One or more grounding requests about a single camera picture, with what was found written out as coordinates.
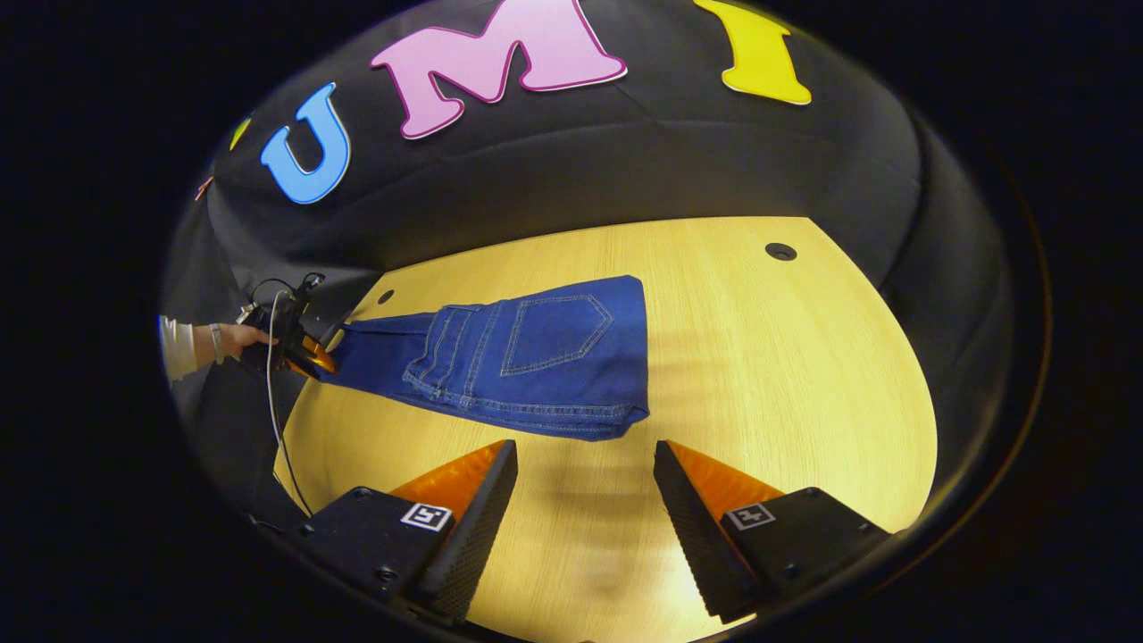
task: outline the back pocket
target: back pocket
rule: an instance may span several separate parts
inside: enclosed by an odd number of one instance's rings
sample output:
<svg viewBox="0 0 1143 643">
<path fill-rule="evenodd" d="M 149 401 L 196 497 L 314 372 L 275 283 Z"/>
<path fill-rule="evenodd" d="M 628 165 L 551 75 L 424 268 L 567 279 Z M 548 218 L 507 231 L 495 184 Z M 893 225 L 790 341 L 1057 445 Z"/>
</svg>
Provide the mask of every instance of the back pocket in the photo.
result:
<svg viewBox="0 0 1143 643">
<path fill-rule="evenodd" d="M 582 360 L 614 318 L 591 295 L 521 302 L 504 352 L 501 377 L 520 376 Z"/>
</svg>

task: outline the white sleeve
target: white sleeve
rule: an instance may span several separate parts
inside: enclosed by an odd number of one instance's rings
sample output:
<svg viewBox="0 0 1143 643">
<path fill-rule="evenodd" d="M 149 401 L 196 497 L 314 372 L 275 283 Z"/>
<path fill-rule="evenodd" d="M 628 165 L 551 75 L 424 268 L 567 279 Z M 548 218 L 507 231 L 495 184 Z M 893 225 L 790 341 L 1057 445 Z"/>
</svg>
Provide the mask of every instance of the white sleeve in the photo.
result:
<svg viewBox="0 0 1143 643">
<path fill-rule="evenodd" d="M 194 330 L 190 324 L 179 324 L 174 319 L 159 315 L 159 341 L 162 344 L 162 361 L 167 367 L 167 383 L 198 371 L 194 359 Z"/>
</svg>

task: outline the yellow letter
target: yellow letter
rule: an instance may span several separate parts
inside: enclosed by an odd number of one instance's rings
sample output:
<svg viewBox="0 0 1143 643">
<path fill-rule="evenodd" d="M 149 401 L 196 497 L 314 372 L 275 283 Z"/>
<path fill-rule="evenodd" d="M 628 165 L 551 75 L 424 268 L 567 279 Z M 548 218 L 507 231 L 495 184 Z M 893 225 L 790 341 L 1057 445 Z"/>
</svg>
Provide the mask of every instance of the yellow letter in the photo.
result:
<svg viewBox="0 0 1143 643">
<path fill-rule="evenodd" d="M 730 39 L 734 66 L 722 72 L 727 87 L 796 105 L 809 103 L 809 89 L 798 82 L 782 38 L 790 35 L 785 27 L 722 2 L 695 0 L 695 5 L 718 16 Z"/>
</svg>

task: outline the hand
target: hand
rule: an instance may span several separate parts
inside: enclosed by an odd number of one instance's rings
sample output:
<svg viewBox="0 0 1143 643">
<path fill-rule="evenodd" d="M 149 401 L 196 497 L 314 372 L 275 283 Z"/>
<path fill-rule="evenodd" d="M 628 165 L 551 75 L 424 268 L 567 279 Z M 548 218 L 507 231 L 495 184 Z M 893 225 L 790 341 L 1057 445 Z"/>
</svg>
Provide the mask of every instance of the hand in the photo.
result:
<svg viewBox="0 0 1143 643">
<path fill-rule="evenodd" d="M 223 355 L 229 355 L 234 360 L 241 357 L 243 348 L 255 343 L 262 343 L 264 345 L 270 344 L 270 336 L 255 329 L 254 327 L 243 327 L 242 324 L 218 324 L 218 329 L 222 331 L 221 344 Z M 274 346 L 277 346 L 278 343 L 279 339 L 274 338 Z"/>
</svg>

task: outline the blue jeans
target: blue jeans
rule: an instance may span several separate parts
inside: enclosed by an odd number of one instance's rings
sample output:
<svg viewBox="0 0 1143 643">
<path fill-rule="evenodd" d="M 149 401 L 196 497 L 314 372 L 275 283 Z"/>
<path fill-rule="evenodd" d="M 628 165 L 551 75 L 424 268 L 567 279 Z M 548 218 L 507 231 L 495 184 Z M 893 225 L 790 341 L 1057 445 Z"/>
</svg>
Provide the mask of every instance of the blue jeans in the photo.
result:
<svg viewBox="0 0 1143 643">
<path fill-rule="evenodd" d="M 354 321 L 325 384 L 533 434 L 616 439 L 647 418 L 642 282 L 615 276 Z"/>
</svg>

